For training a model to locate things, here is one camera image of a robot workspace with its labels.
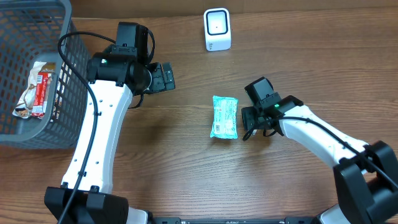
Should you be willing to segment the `teal tissue packet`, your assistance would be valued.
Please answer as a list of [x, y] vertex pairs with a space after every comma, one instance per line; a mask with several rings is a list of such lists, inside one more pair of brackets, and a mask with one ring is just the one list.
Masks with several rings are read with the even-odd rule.
[[213, 96], [213, 124], [211, 138], [237, 139], [236, 115], [238, 99], [225, 96]]

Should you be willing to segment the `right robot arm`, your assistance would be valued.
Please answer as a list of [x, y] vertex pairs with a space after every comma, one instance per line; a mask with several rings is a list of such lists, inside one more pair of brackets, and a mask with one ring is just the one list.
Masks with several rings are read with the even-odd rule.
[[368, 144], [339, 131], [298, 98], [281, 98], [264, 77], [245, 87], [253, 105], [241, 110], [243, 140], [261, 130], [280, 134], [316, 155], [333, 170], [338, 203], [296, 223], [385, 223], [397, 215], [397, 158], [385, 142]]

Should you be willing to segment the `white brown snack packet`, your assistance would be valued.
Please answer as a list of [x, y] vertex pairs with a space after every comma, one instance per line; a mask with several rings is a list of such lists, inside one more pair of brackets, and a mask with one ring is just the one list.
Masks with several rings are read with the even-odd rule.
[[34, 63], [34, 66], [29, 72], [27, 88], [22, 93], [16, 107], [14, 108], [14, 111], [12, 112], [14, 116], [20, 117], [22, 119], [27, 119], [32, 116], [32, 107], [34, 105], [34, 100], [35, 100], [37, 75], [39, 72], [49, 72], [53, 76], [53, 74], [55, 73], [55, 63], [53, 62]]

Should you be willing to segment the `red snack bar wrapper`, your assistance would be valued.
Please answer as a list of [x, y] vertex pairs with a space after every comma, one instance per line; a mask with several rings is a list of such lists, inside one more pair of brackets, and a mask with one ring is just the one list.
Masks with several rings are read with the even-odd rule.
[[48, 100], [48, 90], [51, 83], [52, 74], [49, 72], [39, 72], [35, 92], [32, 116], [42, 119], [45, 115]]

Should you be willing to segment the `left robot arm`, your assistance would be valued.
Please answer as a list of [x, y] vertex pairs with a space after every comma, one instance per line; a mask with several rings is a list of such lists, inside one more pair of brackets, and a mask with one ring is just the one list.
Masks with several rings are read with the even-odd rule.
[[126, 112], [135, 96], [173, 90], [171, 64], [153, 62], [155, 40], [144, 25], [120, 22], [117, 36], [89, 59], [85, 116], [73, 159], [61, 186], [44, 202], [59, 223], [153, 223], [151, 212], [113, 195], [113, 163]]

